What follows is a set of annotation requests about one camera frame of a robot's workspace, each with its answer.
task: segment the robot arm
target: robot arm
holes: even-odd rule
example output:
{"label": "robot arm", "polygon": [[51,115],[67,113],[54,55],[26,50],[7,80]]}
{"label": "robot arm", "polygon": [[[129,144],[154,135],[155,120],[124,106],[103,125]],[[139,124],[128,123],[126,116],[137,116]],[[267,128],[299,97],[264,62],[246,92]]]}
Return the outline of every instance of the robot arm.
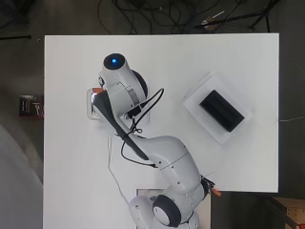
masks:
{"label": "robot arm", "polygon": [[105,58],[100,76],[107,90],[95,97],[94,110],[139,157],[152,161],[170,183],[154,203],[143,197],[131,201],[130,212],[137,227],[197,228],[194,208],[209,189],[186,146],[173,136],[139,137],[121,119],[123,115],[138,114],[144,106],[148,94],[145,81],[129,68],[123,55],[116,53]]}

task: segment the small device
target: small device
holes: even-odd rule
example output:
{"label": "small device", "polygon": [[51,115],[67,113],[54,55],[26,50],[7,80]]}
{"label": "small device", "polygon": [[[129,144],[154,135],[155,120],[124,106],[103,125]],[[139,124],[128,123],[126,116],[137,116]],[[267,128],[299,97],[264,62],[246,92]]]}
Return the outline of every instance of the small device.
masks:
{"label": "small device", "polygon": [[45,106],[43,95],[20,95],[19,116],[44,118]]}
{"label": "small device", "polygon": [[216,90],[213,90],[201,103],[202,107],[209,113],[223,128],[231,132],[244,119],[244,116],[237,111],[224,97]]}

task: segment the orange part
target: orange part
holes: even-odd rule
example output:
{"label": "orange part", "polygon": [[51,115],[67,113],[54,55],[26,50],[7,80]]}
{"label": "orange part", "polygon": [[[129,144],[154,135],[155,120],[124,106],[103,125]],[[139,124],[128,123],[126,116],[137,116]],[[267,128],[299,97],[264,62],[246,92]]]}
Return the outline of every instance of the orange part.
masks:
{"label": "orange part", "polygon": [[214,193],[215,195],[217,195],[219,198],[221,197],[221,193],[220,193],[217,189],[214,189],[214,188],[213,188],[213,193]]}
{"label": "orange part", "polygon": [[99,93],[104,92],[104,90],[103,90],[102,88],[92,88],[92,91],[93,91],[95,94],[99,94]]}

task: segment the white tabletop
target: white tabletop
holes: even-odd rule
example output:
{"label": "white tabletop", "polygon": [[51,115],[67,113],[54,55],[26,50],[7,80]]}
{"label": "white tabletop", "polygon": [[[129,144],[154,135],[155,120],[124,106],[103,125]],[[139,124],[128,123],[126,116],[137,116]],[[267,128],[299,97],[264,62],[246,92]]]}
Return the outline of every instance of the white tabletop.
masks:
{"label": "white tabletop", "polygon": [[[86,113],[86,92],[98,86],[103,59],[114,52],[142,74],[151,94],[165,88],[144,136],[179,137],[220,190],[277,192],[278,34],[47,36],[45,229],[134,228],[107,168],[107,134]],[[229,81],[253,114],[222,146],[182,105],[210,71]],[[166,185],[157,170],[123,160],[119,146],[114,139],[112,169],[128,199],[136,188]]]}

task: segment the gray floor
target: gray floor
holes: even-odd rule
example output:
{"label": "gray floor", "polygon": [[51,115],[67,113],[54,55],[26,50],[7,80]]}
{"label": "gray floor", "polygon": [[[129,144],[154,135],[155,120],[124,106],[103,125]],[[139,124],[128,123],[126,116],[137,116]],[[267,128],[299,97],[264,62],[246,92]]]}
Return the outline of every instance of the gray floor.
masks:
{"label": "gray floor", "polygon": [[[155,6],[165,0],[150,1]],[[202,0],[204,10],[214,0]],[[261,10],[267,0],[249,0],[232,14]],[[20,124],[21,129],[32,141],[43,158],[42,121],[22,120],[18,117],[19,94],[42,94],[44,92],[44,35],[47,34],[107,34],[99,25],[96,11],[98,0],[53,0],[38,2],[30,13],[30,26],[11,25],[0,31],[0,36],[29,32],[32,40],[0,41],[0,98],[8,109],[8,115]],[[197,25],[209,15],[225,10],[230,11],[234,0],[222,0],[218,6],[193,21]],[[279,68],[279,116],[282,119],[305,115],[305,1],[282,0],[270,15],[272,31],[280,32]],[[130,26],[112,5],[104,0],[101,18],[112,33],[128,34]],[[160,17],[163,23],[171,23]],[[249,24],[253,19],[245,20]],[[139,15],[135,26],[140,34],[149,33],[149,27]],[[167,28],[153,27],[155,33],[170,33]],[[258,32],[265,32],[262,22]],[[222,26],[218,32],[251,32],[247,29]],[[9,129],[5,118],[1,119]],[[16,130],[10,128],[12,135]],[[279,134],[279,196],[286,198],[305,198],[305,121],[280,124]],[[222,198],[213,198],[212,227],[215,228],[283,228],[283,223],[270,214],[259,200],[251,194],[225,193]]]}

